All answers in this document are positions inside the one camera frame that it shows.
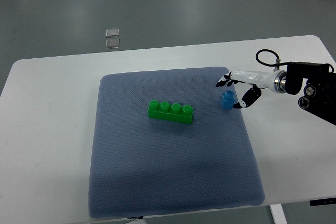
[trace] green toy block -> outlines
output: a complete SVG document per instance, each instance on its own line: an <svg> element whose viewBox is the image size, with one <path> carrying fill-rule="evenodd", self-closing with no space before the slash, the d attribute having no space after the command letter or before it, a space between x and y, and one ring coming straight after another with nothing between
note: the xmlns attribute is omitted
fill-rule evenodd
<svg viewBox="0 0 336 224"><path fill-rule="evenodd" d="M178 103L170 105L152 100L148 107L148 117L167 121L191 124L194 109L190 105L181 106Z"/></svg>

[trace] white tabletop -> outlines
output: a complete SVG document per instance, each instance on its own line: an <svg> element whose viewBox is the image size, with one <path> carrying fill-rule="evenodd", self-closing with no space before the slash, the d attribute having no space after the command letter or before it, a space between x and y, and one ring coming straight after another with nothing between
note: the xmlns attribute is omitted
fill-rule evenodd
<svg viewBox="0 0 336 224"><path fill-rule="evenodd" d="M336 67L315 36L16 62L0 97L0 223L91 220L91 149L99 81L104 75L211 66L272 71L255 60L255 53L263 48L276 51L282 62ZM272 55L268 59L273 63ZM238 97L250 88L235 87ZM266 195L263 205L336 197L336 126L300 109L302 92L262 92L242 114Z"/></svg>

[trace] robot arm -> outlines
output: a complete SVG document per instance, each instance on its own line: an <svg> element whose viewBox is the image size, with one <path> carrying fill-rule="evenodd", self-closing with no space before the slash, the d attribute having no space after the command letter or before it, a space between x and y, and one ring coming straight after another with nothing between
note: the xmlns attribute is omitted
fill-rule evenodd
<svg viewBox="0 0 336 224"><path fill-rule="evenodd" d="M275 93L285 93L283 78L286 72L276 70L271 73L266 72L251 72L251 71L232 71L224 75L217 82L216 87L227 85L230 87L232 84L243 82L252 85L242 99L233 105L233 108L241 109L251 106L261 96L261 89L269 88Z"/></svg>
<svg viewBox="0 0 336 224"><path fill-rule="evenodd" d="M275 64L266 64L258 59L259 53L267 51L277 57ZM242 99L233 105L241 109L251 106L261 96L261 89L269 88L275 93L298 94L303 79L307 79L304 96L299 99L300 108L336 125L336 73L330 64L308 62L279 63L279 56L271 50L257 52L256 60L266 66L275 67L271 73L257 71L232 71L217 82L216 87L228 87L238 82L252 85ZM287 71L280 70L287 66Z"/></svg>

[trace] small glass square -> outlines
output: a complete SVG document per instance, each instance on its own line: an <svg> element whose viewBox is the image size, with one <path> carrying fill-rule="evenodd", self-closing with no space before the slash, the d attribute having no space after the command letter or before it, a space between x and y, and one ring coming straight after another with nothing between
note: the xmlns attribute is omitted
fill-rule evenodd
<svg viewBox="0 0 336 224"><path fill-rule="evenodd" d="M119 39L107 39L106 49L119 48Z"/></svg>
<svg viewBox="0 0 336 224"><path fill-rule="evenodd" d="M106 38L110 37L118 37L119 36L119 29L118 28L110 28L106 30Z"/></svg>

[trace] gray floor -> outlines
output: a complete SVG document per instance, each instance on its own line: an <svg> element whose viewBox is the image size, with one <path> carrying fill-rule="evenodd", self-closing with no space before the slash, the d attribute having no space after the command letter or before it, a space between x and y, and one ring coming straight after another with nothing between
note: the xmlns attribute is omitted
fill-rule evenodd
<svg viewBox="0 0 336 224"><path fill-rule="evenodd" d="M335 11L336 0L0 0L0 92L16 60L105 52L113 27L120 29L114 50L316 35L336 59ZM288 223L336 218L335 205L283 208ZM273 223L268 207L149 220L210 222Z"/></svg>

